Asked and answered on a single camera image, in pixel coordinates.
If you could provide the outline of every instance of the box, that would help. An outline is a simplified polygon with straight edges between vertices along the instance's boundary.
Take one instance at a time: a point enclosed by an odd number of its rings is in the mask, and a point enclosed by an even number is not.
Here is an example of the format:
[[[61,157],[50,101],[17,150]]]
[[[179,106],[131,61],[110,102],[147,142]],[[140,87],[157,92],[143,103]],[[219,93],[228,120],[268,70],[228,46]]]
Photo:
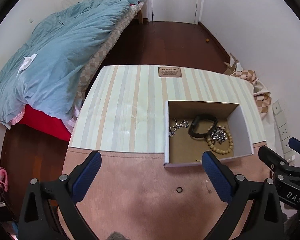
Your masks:
[[[175,125],[173,118],[190,124],[199,114],[211,114],[218,118],[218,124],[226,126],[233,140],[233,150],[226,155],[215,152],[215,156],[221,161],[229,161],[235,158],[250,156],[253,154],[253,145],[247,128],[247,123],[239,104],[198,102],[198,101],[165,101],[165,167],[182,167],[201,165],[199,162],[202,154],[210,150],[204,138],[192,138],[188,134],[189,128],[177,129],[173,137],[169,137],[169,127]],[[206,133],[213,123],[202,120],[196,130],[198,133]],[[221,145],[215,144],[218,149],[227,150],[229,140]]]
[[[237,60],[232,53],[230,53],[230,63],[225,61],[223,63],[227,66],[227,69],[224,72],[225,75],[231,76],[234,72],[243,70],[239,60]]]

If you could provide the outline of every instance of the silver chain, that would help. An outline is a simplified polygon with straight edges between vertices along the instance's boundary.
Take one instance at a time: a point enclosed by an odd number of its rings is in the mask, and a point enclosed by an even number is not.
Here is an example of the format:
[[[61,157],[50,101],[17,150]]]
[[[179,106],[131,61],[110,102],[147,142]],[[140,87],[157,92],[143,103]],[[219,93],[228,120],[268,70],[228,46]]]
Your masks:
[[[176,122],[176,125],[169,127],[169,137],[174,136],[176,134],[177,129],[180,129],[181,127],[185,127],[185,128],[189,127],[189,123],[187,120],[183,120],[180,123],[178,123],[177,118],[173,118],[173,120]]]
[[[211,135],[211,139],[214,141],[218,141],[219,144],[222,144],[224,141],[228,139],[227,134],[226,134],[226,128],[223,126],[218,126],[216,127]]]

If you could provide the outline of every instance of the table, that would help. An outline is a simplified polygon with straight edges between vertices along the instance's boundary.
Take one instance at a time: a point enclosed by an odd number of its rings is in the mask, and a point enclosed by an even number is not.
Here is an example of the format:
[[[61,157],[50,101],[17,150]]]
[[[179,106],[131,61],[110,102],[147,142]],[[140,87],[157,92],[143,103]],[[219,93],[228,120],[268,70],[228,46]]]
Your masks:
[[[253,86],[242,79],[192,68],[160,78],[157,65],[105,66],[81,109],[69,147],[114,152],[164,152],[166,100],[239,103],[252,143],[265,143]]]
[[[181,68],[182,78],[159,78],[158,67],[103,67],[72,133],[64,174],[81,164],[91,149],[102,155],[99,173],[84,200],[77,203],[100,239],[117,231],[130,239],[201,240],[226,207],[202,167],[163,167],[166,100],[239,103],[255,153],[265,144],[248,82],[190,68]],[[249,180],[264,181],[270,175],[257,154],[227,165]],[[183,192],[177,193],[177,187]],[[241,231],[250,205],[232,238]],[[62,215],[59,217],[71,238]]]

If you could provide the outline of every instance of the wooden floor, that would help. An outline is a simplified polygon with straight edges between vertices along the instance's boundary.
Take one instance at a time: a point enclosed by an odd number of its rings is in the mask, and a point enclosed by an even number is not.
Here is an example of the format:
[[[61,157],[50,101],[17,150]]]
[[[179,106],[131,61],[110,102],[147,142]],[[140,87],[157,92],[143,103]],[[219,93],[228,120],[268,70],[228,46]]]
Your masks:
[[[222,73],[226,57],[200,26],[184,23],[131,23],[102,66],[158,64],[191,67]],[[32,178],[57,179],[62,172],[68,143],[22,124],[4,138],[1,166],[9,176],[13,211],[19,217],[26,187]]]

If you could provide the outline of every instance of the white tissue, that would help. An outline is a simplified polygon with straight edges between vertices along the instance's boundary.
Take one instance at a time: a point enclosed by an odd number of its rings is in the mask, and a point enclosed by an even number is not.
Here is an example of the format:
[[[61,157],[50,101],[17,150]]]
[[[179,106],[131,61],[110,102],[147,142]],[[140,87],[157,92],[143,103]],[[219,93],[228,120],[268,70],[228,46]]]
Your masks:
[[[22,70],[25,70],[27,67],[30,66],[31,62],[35,59],[35,57],[37,56],[38,54],[33,54],[32,56],[30,57],[25,57],[25,59],[23,60],[23,63],[21,65],[21,67],[19,68],[19,71],[22,71]]]

